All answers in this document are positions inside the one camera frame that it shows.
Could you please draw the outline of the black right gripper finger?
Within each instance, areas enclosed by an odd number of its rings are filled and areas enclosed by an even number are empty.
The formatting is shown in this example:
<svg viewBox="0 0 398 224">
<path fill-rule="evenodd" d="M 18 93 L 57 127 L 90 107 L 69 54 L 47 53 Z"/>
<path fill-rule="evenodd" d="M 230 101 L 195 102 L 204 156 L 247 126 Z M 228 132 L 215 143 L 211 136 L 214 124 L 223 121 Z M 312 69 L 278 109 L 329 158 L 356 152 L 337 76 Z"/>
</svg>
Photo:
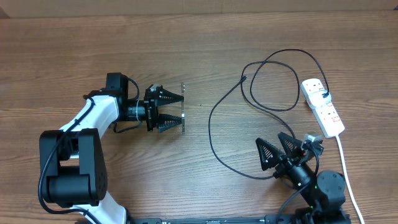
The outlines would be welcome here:
<svg viewBox="0 0 398 224">
<path fill-rule="evenodd" d="M 286 133 L 280 132 L 278 138 L 284 148 L 285 154 L 287 156 L 302 156 L 302 141 L 289 136 Z"/>
<path fill-rule="evenodd" d="M 262 138 L 257 138 L 256 146 L 259 152 L 261 168 L 263 171 L 273 168 L 283 161 L 284 153 L 271 143 Z"/>
</svg>

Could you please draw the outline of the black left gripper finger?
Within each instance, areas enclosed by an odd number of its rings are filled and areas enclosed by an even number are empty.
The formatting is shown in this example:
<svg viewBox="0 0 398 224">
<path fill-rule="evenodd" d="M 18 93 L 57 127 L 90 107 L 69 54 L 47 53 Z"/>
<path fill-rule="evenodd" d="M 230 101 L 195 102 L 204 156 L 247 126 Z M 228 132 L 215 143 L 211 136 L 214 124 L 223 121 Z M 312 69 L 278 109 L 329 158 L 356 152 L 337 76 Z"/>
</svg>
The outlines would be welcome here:
<svg viewBox="0 0 398 224">
<path fill-rule="evenodd" d="M 172 93 L 163 88 L 157 88 L 156 101 L 157 101 L 157 103 L 156 103 L 157 106 L 163 106 L 163 105 L 168 105 L 168 104 L 172 104 L 172 103 L 183 102 L 184 97 L 182 95 Z"/>
<path fill-rule="evenodd" d="M 180 125 L 181 123 L 181 117 L 171 114 L 159 114 L 157 118 L 156 128 L 158 129 L 159 133 L 163 133 L 170 128 Z"/>
</svg>

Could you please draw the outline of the black smartphone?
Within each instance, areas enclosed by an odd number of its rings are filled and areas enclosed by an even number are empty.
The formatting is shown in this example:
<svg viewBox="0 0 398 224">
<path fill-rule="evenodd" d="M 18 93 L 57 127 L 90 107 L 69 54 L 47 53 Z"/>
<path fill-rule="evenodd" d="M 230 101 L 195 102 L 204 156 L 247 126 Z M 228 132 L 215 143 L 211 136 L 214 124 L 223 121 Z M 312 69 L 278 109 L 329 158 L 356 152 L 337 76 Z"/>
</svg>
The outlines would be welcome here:
<svg viewBox="0 0 398 224">
<path fill-rule="evenodd" d="M 183 96 L 182 105 L 181 105 L 181 120 L 182 120 L 182 134 L 185 134 L 185 84 L 181 82 L 181 94 Z"/>
</svg>

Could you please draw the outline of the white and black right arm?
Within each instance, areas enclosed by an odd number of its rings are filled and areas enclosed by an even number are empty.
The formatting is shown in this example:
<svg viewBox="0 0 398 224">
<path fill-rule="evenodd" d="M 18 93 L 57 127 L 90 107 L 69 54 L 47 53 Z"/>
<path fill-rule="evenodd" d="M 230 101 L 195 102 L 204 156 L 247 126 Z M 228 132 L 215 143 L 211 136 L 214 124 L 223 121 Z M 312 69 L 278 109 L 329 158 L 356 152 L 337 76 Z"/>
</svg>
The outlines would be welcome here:
<svg viewBox="0 0 398 224">
<path fill-rule="evenodd" d="M 319 134 L 306 134 L 303 140 L 286 133 L 279 133 L 283 151 L 262 138 L 256 146 L 262 170 L 274 168 L 273 177 L 286 178 L 292 183 L 295 193 L 280 207 L 278 214 L 266 215 L 266 223 L 350 223 L 342 205 L 345 203 L 345 177 L 332 170 L 319 171 L 323 153 L 323 139 Z M 308 204 L 284 215 L 288 203 L 301 195 Z"/>
</svg>

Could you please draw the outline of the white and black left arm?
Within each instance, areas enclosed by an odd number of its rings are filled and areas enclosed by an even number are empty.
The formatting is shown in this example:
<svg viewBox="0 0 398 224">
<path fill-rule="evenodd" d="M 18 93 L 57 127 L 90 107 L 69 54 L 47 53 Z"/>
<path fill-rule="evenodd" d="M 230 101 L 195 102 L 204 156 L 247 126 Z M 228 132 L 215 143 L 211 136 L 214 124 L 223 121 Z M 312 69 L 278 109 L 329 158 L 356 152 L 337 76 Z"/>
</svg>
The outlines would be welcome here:
<svg viewBox="0 0 398 224">
<path fill-rule="evenodd" d="M 183 93 L 152 84 L 143 99 L 130 98 L 129 84 L 135 81 L 122 73 L 108 73 L 105 87 L 85 95 L 85 106 L 69 123 L 40 135 L 37 195 L 47 213 L 77 212 L 89 223 L 133 222 L 129 210 L 108 192 L 101 138 L 119 122 L 133 122 L 134 129 L 145 124 L 148 131 L 163 133 L 184 126 L 185 117 L 159 112 L 160 106 L 183 103 Z"/>
</svg>

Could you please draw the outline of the white power strip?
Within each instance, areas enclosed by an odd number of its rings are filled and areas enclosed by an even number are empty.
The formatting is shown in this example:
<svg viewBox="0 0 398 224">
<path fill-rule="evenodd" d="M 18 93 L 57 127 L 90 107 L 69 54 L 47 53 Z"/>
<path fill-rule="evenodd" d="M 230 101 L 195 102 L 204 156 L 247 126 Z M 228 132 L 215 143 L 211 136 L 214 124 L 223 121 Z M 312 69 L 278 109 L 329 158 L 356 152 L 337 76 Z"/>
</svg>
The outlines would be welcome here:
<svg viewBox="0 0 398 224">
<path fill-rule="evenodd" d="M 324 136 L 326 138 L 333 138 L 342 133 L 345 127 L 331 101 L 331 94 L 326 98 L 323 97 L 327 89 L 321 81 L 317 78 L 311 78 L 304 80 L 300 87 Z"/>
</svg>

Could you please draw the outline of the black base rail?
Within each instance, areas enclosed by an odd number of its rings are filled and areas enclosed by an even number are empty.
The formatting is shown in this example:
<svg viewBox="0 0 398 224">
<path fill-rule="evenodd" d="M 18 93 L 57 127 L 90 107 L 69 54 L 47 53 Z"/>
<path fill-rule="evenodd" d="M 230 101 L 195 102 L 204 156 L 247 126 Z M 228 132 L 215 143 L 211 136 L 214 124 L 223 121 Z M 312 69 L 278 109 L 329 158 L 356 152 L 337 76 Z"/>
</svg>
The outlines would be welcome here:
<svg viewBox="0 0 398 224">
<path fill-rule="evenodd" d="M 161 220 L 160 218 L 135 218 L 128 219 L 128 224 L 275 224 L 277 215 L 266 215 L 257 218 L 193 218 L 193 219 L 174 219 L 174 220 Z M 337 223 L 346 224 L 351 223 L 351 220 L 346 217 L 332 218 L 329 220 L 316 220 L 306 221 L 297 218 L 295 215 L 281 215 L 278 223 L 280 224 L 296 224 L 296 223 Z"/>
</svg>

